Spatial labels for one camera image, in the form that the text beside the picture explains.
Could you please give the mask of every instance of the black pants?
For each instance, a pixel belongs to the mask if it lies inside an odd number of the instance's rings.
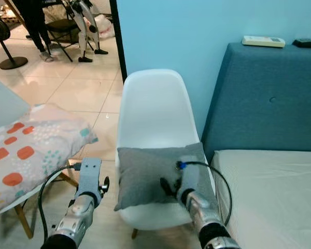
[[[41,7],[41,0],[12,0],[21,16],[24,19],[25,26],[29,32],[31,39],[37,48],[44,52],[45,48],[41,43],[40,36],[46,44],[50,44],[51,40],[48,37],[45,26],[45,15]]]

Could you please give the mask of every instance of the white tile floor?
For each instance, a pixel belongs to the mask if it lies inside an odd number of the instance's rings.
[[[92,228],[80,248],[200,248],[189,225],[142,231],[136,240],[131,240],[132,228],[113,211],[116,204],[114,159],[123,86],[115,38],[101,42],[102,48],[109,51],[108,55],[94,55],[88,50],[87,56],[94,60],[93,63],[77,62],[78,45],[67,49],[73,63],[60,50],[53,52],[56,56],[54,62],[46,63],[40,60],[33,42],[26,40],[25,35],[26,30],[19,26],[11,32],[5,44],[12,56],[27,57],[29,62],[14,70],[0,69],[0,81],[31,105],[55,103],[85,118],[94,127],[99,142],[85,146],[74,158],[102,158],[101,179],[103,181],[109,175],[112,182],[109,193],[94,212]],[[0,62],[6,58],[0,45]],[[53,183],[48,188],[44,210],[49,228],[63,217],[74,192],[66,182]],[[43,229],[36,199],[37,195],[30,198],[24,208],[34,228],[34,237],[28,240],[14,210],[10,210],[0,215],[0,248],[40,248]]]

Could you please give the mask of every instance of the bed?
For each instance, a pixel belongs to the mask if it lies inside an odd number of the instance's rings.
[[[202,142],[242,248],[311,248],[311,49],[229,44]]]

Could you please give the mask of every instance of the fan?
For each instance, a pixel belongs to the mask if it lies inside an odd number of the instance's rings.
[[[4,60],[3,62],[0,63],[0,68],[4,70],[17,68],[27,63],[27,58],[25,57],[12,57],[10,55],[6,45],[3,42],[4,40],[7,40],[9,37],[10,37],[9,27],[0,18],[0,43],[9,57],[9,59]]]

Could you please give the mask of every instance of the white chair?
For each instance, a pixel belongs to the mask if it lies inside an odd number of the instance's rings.
[[[184,147],[199,141],[189,96],[177,72],[145,70],[126,79],[117,148]],[[118,155],[116,166],[119,174]],[[178,203],[131,206],[119,213],[134,228],[132,238],[138,230],[157,230],[191,222],[186,209]]]
[[[21,99],[19,96],[17,96],[14,92],[12,92],[10,89],[8,89],[0,82],[0,127],[19,119],[25,112],[27,112],[28,108],[29,105],[23,99]],[[48,184],[52,180],[54,180],[57,176],[60,176],[62,179],[66,180],[75,187],[78,185],[76,181],[60,172],[54,175],[51,178],[51,180],[48,181]],[[20,203],[24,202],[25,200],[33,196],[35,193],[39,192],[40,188],[41,185],[35,187],[32,191],[21,196],[11,205],[0,210],[0,214],[2,214],[11,208],[14,208],[20,222],[22,223],[24,231],[29,239],[33,237],[33,231],[30,229],[27,223],[23,208],[20,205]]]

